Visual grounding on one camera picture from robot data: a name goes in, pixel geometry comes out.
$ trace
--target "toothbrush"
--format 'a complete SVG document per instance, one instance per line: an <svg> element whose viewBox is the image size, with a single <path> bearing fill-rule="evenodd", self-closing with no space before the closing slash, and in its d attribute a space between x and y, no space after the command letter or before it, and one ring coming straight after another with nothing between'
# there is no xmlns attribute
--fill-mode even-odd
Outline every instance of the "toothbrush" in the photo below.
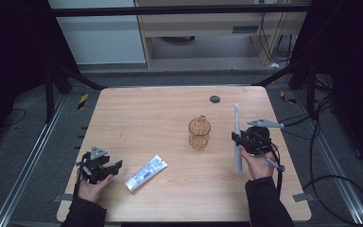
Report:
<svg viewBox="0 0 363 227"><path fill-rule="evenodd" d="M234 133L241 136L240 122L238 120L238 105L234 104L235 120L234 120ZM234 142L234 169L236 172L243 171L242 158L238 146Z"/></svg>

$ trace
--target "small round object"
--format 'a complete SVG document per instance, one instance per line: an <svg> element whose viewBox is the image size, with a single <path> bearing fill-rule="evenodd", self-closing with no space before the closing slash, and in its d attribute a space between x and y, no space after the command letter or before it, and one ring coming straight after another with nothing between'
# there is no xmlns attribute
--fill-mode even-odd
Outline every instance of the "small round object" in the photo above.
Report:
<svg viewBox="0 0 363 227"><path fill-rule="evenodd" d="M212 103L218 103L220 102L220 97L219 96L211 96L209 98L209 100L212 102Z"/></svg>

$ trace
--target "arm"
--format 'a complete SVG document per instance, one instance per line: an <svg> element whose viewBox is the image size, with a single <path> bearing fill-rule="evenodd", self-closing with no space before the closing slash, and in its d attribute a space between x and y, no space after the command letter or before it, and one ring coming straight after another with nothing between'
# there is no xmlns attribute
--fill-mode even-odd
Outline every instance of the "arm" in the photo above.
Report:
<svg viewBox="0 0 363 227"><path fill-rule="evenodd" d="M273 166L264 156L250 156L239 146L242 157L249 165L252 181L246 183L247 199L249 201L251 224L257 226L294 226L293 220L279 199L278 191L272 179Z"/></svg>
<svg viewBox="0 0 363 227"><path fill-rule="evenodd" d="M61 227L104 226L106 209L96 202L102 189L111 181L112 174L99 184L90 184L84 179L78 189L78 196L73 198L66 220Z"/></svg>

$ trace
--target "glass cup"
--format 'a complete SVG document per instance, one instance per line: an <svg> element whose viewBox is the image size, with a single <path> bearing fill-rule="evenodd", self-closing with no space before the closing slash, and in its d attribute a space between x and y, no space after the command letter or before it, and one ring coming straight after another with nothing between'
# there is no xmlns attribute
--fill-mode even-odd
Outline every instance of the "glass cup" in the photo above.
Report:
<svg viewBox="0 0 363 227"><path fill-rule="evenodd" d="M211 130L211 125L205 119L204 115L196 118L190 122L188 125L190 131L190 145L194 149L205 148L209 140L209 131Z"/></svg>

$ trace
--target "metal rail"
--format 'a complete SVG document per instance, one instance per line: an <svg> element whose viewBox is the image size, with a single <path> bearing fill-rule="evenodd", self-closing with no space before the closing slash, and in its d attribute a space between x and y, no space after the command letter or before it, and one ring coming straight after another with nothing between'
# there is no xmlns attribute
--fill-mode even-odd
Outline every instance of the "metal rail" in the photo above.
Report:
<svg viewBox="0 0 363 227"><path fill-rule="evenodd" d="M37 142L34 145L31 153L28 156L28 159L19 174L19 177L16 180L16 183L11 188L9 195L7 196L3 206L0 209L0 227L7 226L10 220L11 215L13 214L14 209L16 208L19 199L22 197L23 192L26 189L26 185L28 180L40 159L41 154L43 153L43 149L45 148L46 142L54 129L58 118L61 114L61 110L63 108L63 104L67 98L67 95L60 95L60 100L58 101L57 107L55 108L55 114L53 115L52 120L49 123L46 123L43 127L43 130L37 139Z"/></svg>
<svg viewBox="0 0 363 227"><path fill-rule="evenodd" d="M303 97L303 94L300 92L294 92L295 96L298 98L298 102L300 103L302 110L307 113L307 110L304 106L305 98ZM308 120L309 124L311 126L311 129L315 129L314 121L311 119ZM324 137L323 133L320 132L319 136L317 137L318 144L320 145L320 152L323 156L323 159L325 160L326 164L329 167L329 171L331 174L346 177L345 172L341 168L340 164L337 161L337 158L334 155L334 152L329 147L329 144ZM347 208L349 209L353 220L355 223L363 223L363 204L359 197L357 196L354 187L342 180L335 180L337 184L337 188L340 192L341 197L344 199Z"/></svg>

